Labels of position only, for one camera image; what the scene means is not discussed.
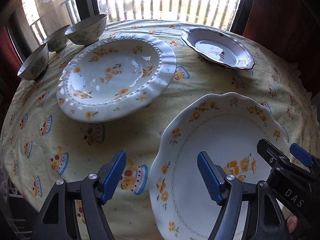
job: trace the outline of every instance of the blue gripper pad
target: blue gripper pad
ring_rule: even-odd
[[[312,167],[313,161],[311,155],[301,148],[298,144],[290,145],[290,153],[296,157],[305,167]]]
[[[102,204],[105,204],[108,200],[113,197],[116,187],[118,186],[121,175],[124,171],[125,165],[127,163],[125,152],[123,151],[115,164],[111,168],[108,177],[103,183],[103,193],[100,198]]]
[[[198,154],[197,164],[211,199],[215,201],[217,205],[222,206],[223,198],[221,196],[220,184],[202,153]]]

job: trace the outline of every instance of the hand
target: hand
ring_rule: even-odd
[[[291,215],[291,217],[289,217],[287,220],[287,226],[289,229],[289,233],[292,233],[296,229],[297,224],[298,224],[297,217],[295,215]]]

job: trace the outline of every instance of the window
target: window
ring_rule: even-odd
[[[32,51],[59,28],[80,21],[75,0],[22,0],[16,14]]]
[[[97,0],[109,22],[178,20],[229,30],[240,0]]]

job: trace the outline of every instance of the white plate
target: white plate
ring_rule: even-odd
[[[250,52],[228,34],[204,27],[184,29],[181,38],[205,59],[235,69],[252,69]]]
[[[80,122],[106,122],[148,105],[170,84],[176,70],[171,47],[144,34],[98,41],[62,72],[57,101]]]
[[[257,183],[270,173],[257,153],[262,138],[289,155],[282,128],[268,109],[233,92],[201,97],[168,125],[149,175],[151,206],[165,240],[207,239],[218,217],[220,207],[198,170],[198,153],[206,151],[227,174]],[[234,240],[241,239],[246,211],[243,202]]]

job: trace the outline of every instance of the table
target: table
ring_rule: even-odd
[[[234,91],[269,109],[289,144],[296,142],[319,156],[319,132],[308,94],[294,65],[254,41],[228,33],[251,52],[252,70],[225,70],[203,60],[180,38],[193,24],[163,20],[128,20],[108,24],[101,37],[118,33],[155,35],[172,46],[177,71],[169,87],[143,109],[111,122],[89,124],[66,117],[56,99],[63,68],[82,49],[70,41],[50,53],[49,68],[39,82],[23,80],[14,95],[0,136],[0,162],[28,202],[40,210],[57,179],[82,180],[111,160],[118,149],[127,167],[114,197],[104,207],[118,239],[162,239],[148,195],[148,172],[165,127],[185,107],[208,93]],[[294,163],[298,161],[291,156]],[[141,172],[143,179],[136,178]],[[80,201],[76,201],[83,239],[88,239]]]

